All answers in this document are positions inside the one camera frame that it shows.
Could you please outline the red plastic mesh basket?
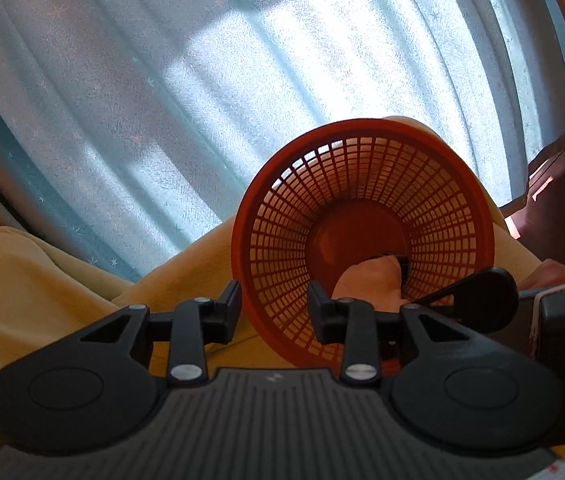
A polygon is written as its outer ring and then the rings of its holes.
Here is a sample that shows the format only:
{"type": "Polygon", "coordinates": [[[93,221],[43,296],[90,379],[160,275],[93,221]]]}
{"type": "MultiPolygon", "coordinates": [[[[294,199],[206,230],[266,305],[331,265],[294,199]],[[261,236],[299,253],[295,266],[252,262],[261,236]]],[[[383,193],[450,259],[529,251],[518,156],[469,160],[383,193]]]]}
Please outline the red plastic mesh basket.
{"type": "Polygon", "coordinates": [[[299,136],[260,170],[232,229],[232,275],[258,335],[297,367],[338,370],[307,287],[332,290],[355,264],[406,259],[403,294],[420,299],[492,266],[488,198],[467,164],[406,117],[333,122],[299,136]]]}

